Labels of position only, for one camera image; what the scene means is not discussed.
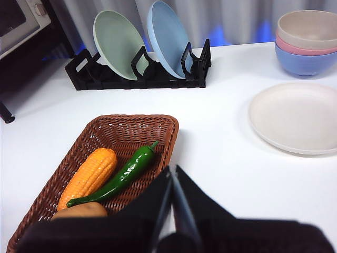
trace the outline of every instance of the beige bowl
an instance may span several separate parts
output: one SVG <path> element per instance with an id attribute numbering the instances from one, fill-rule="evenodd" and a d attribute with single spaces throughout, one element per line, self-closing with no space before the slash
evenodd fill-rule
<path id="1" fill-rule="evenodd" d="M 296 47 L 323 50 L 337 47 L 337 14 L 323 11 L 296 11 L 277 23 L 279 37 Z"/>

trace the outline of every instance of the pepper stem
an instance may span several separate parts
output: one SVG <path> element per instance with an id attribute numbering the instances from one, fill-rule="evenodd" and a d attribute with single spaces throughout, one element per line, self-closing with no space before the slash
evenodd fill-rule
<path id="1" fill-rule="evenodd" d="M 153 142 L 153 144 L 151 145 L 151 149 L 154 149 L 154 147 L 157 146 L 158 143 L 158 141 Z"/>

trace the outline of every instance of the potato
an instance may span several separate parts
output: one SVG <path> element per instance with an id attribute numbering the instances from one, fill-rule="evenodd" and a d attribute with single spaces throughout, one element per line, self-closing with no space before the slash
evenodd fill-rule
<path id="1" fill-rule="evenodd" d="M 89 202 L 85 204 L 76 205 L 70 208 L 63 209 L 54 216 L 51 220 L 57 218 L 85 218 L 85 217 L 106 217 L 107 211 L 97 202 Z"/>

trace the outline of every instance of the table leg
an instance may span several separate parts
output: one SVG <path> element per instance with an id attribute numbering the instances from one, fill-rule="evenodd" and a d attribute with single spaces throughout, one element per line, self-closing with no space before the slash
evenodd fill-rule
<path id="1" fill-rule="evenodd" d="M 6 106 L 1 101 L 0 101 L 0 116 L 7 124 L 15 120 L 15 117 L 12 116 L 10 111 L 6 108 Z"/>

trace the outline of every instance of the blue plate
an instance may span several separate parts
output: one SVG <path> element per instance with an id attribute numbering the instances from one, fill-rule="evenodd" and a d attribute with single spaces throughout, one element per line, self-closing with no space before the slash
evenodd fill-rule
<path id="1" fill-rule="evenodd" d="M 174 77 L 185 79 L 181 57 L 189 38 L 174 11 L 162 1 L 155 2 L 147 16 L 147 31 L 151 45 L 160 63 Z M 185 62 L 190 72 L 192 58 L 188 55 Z"/>

